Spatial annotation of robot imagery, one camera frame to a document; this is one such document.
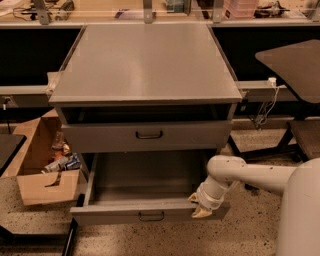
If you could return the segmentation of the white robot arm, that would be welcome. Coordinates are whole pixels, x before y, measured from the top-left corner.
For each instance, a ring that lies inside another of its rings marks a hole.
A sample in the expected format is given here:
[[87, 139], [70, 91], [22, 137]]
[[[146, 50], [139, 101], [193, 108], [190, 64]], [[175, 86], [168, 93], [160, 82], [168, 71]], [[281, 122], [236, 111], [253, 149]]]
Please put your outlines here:
[[248, 164], [240, 157], [216, 155], [207, 178], [189, 197], [194, 218], [210, 216], [225, 195], [245, 183], [281, 197], [276, 256], [320, 256], [320, 159], [297, 167]]

